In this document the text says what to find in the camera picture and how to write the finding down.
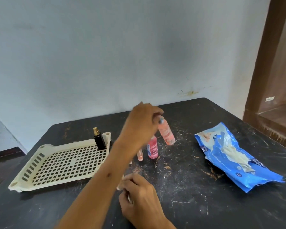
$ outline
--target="small pink bottle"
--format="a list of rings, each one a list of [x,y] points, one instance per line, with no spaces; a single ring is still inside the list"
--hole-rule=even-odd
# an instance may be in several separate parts
[[[143,152],[142,152],[142,149],[140,149],[140,150],[137,152],[137,156],[138,156],[139,162],[143,161]]]
[[[151,159],[155,159],[158,157],[158,145],[157,145],[157,138],[155,137],[155,135],[153,135],[153,137],[147,144],[147,152],[149,158]]]
[[[161,119],[159,120],[158,129],[159,129],[165,143],[168,145],[173,145],[176,142],[176,139],[175,139],[166,119],[164,119],[163,116],[160,116],[160,117],[161,117]]]

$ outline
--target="cream plastic tray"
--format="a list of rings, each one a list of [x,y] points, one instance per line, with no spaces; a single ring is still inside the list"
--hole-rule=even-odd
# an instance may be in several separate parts
[[[106,150],[98,150],[94,139],[40,146],[8,188],[32,191],[92,177],[109,154],[111,133],[103,133],[103,138]]]

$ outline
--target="black table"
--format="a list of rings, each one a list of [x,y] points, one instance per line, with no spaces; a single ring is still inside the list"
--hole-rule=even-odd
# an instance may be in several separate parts
[[[286,228],[286,183],[268,183],[243,192],[203,155],[194,134],[225,123],[241,148],[286,179],[286,148],[208,99],[160,106],[176,137],[173,146],[158,139],[160,158],[134,158],[132,172],[154,185],[163,211],[177,228]],[[93,127],[111,132],[114,141],[128,112],[53,125],[0,185],[0,228],[52,228],[88,180],[17,193],[7,189],[16,174],[43,144],[61,145],[93,138]],[[116,191],[104,228],[132,228],[122,216]]]

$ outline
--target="wet wipes package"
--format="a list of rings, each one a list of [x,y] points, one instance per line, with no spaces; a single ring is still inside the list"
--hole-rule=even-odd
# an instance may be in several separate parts
[[[244,192],[270,181],[284,182],[283,177],[267,169],[238,146],[237,140],[221,122],[217,126],[195,134],[206,159],[223,170]]]

